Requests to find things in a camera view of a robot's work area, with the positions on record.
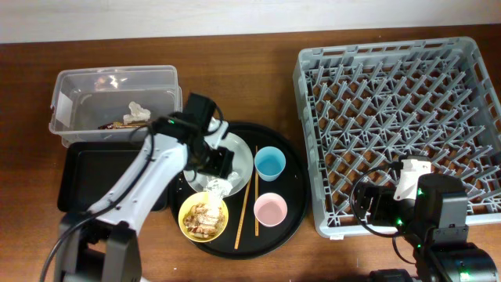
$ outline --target gray dish rack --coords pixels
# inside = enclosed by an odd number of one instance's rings
[[[467,224],[501,222],[501,106],[473,39],[304,49],[293,79],[322,237],[368,234],[350,211],[352,181],[403,154],[463,180]],[[364,180],[397,183],[394,172]]]

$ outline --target blue cup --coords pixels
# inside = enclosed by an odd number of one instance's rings
[[[254,166],[261,179],[270,182],[277,179],[285,168],[285,156],[274,146],[267,146],[258,151],[254,157]]]

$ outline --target yellow bowl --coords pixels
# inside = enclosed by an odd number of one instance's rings
[[[219,231],[216,236],[208,239],[202,239],[198,238],[195,236],[189,235],[188,230],[186,229],[186,226],[182,223],[183,219],[185,218],[186,215],[189,214],[189,211],[191,210],[191,207],[200,204],[200,203],[208,203],[209,202],[209,193],[208,192],[199,192],[195,193],[191,196],[189,196],[188,199],[185,200],[184,203],[182,203],[181,208],[179,209],[179,215],[178,215],[178,224],[179,228],[181,229],[182,233],[185,234],[185,236],[195,242],[198,243],[207,243],[212,241],[213,239],[219,237],[223,231],[225,231],[226,225],[228,225],[228,207],[226,207],[226,203],[222,201],[222,214],[225,216],[225,221],[223,222],[221,231]]]

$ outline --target pink cup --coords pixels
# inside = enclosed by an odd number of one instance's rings
[[[254,204],[254,215],[263,226],[277,226],[287,215],[287,203],[276,193],[262,194]]]

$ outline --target wall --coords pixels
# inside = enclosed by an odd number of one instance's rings
[[[501,0],[0,0],[0,43],[501,23]]]

